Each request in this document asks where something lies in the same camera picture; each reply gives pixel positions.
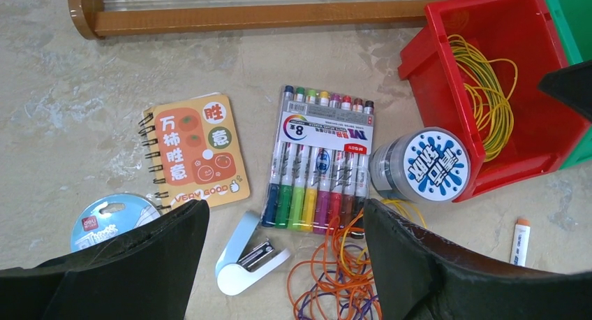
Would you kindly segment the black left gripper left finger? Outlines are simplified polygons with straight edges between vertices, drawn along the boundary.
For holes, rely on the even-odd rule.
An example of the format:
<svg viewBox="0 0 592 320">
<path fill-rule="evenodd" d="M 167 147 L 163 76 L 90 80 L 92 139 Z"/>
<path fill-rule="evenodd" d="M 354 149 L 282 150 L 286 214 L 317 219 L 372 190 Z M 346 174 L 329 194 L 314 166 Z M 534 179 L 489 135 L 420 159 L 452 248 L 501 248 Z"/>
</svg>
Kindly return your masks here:
<svg viewBox="0 0 592 320">
<path fill-rule="evenodd" d="M 189 201 L 33 268 L 1 271 L 2 319 L 183 319 L 210 209 Z"/>
</svg>

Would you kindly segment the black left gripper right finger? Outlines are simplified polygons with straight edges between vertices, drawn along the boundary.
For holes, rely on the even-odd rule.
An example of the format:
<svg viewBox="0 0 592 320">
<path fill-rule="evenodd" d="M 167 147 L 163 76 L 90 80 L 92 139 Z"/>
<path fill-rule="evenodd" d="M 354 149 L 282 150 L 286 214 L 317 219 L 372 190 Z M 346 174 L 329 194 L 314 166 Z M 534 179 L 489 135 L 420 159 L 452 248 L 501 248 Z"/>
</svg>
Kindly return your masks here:
<svg viewBox="0 0 592 320">
<path fill-rule="evenodd" d="M 376 199 L 364 230 L 384 319 L 590 319 L 591 274 L 563 275 L 473 252 Z"/>
</svg>

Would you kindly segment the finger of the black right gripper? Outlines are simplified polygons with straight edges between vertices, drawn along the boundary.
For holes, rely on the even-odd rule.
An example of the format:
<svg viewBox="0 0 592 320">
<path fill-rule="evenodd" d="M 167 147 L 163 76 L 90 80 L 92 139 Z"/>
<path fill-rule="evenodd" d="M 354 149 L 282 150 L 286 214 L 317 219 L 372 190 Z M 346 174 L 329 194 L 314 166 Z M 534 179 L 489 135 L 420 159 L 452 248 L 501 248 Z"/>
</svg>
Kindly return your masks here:
<svg viewBox="0 0 592 320">
<path fill-rule="evenodd" d="M 547 73 L 538 89 L 591 121 L 591 60 Z"/>
</svg>

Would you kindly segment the green plastic bin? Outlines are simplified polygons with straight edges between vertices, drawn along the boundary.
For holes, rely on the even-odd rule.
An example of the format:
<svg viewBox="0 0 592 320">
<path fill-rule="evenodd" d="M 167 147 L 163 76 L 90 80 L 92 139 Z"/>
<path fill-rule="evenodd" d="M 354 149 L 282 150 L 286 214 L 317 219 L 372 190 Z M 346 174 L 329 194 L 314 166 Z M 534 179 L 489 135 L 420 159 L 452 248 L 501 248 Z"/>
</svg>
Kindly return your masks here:
<svg viewBox="0 0 592 320">
<path fill-rule="evenodd" d="M 568 66 L 591 60 L 591 0 L 545 1 Z"/>
</svg>

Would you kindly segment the red plastic bin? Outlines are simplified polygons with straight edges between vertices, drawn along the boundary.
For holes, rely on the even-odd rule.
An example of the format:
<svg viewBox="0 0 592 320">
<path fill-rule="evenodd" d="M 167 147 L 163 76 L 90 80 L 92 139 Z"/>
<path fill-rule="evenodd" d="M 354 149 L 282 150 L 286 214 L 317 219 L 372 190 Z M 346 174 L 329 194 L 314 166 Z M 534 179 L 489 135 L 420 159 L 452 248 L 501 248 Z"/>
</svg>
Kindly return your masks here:
<svg viewBox="0 0 592 320">
<path fill-rule="evenodd" d="M 538 89 L 568 65 L 545 0 L 444 0 L 424 11 L 398 72 L 423 124 L 468 152 L 458 201 L 558 170 L 591 125 Z"/>
</svg>

